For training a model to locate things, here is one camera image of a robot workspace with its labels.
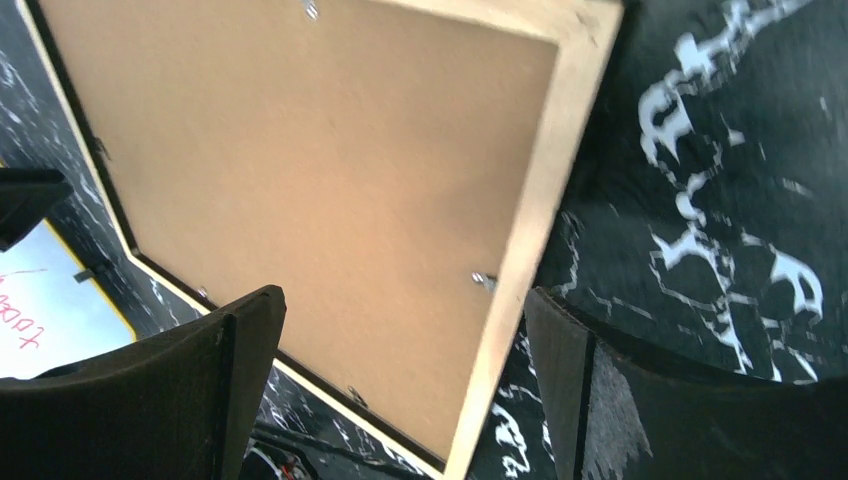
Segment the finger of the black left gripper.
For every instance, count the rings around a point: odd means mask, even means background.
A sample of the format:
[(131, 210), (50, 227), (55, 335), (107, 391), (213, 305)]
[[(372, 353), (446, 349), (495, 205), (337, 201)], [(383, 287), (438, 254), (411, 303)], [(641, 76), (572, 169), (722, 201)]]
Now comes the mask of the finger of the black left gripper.
[(24, 239), (72, 194), (72, 185), (59, 170), (2, 167), (1, 251)]

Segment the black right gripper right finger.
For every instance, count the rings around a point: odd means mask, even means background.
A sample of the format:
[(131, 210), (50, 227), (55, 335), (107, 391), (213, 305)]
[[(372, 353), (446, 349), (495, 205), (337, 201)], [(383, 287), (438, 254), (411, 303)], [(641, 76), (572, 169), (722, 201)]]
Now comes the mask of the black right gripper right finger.
[(847, 382), (725, 371), (572, 312), (523, 315), (561, 479), (843, 479)]

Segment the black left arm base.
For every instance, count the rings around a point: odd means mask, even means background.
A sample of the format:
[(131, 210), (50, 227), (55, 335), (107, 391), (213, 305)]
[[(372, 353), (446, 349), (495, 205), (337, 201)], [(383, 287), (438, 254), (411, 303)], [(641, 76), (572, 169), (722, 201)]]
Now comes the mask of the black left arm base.
[(286, 444), (250, 439), (239, 480), (319, 480), (305, 453)]

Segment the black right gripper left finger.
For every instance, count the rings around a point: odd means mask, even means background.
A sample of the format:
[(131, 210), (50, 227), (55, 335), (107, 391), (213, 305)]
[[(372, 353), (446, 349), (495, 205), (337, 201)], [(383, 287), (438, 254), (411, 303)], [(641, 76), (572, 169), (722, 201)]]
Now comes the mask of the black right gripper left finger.
[(235, 479), (286, 315), (267, 285), (117, 350), (1, 382), (5, 479)]

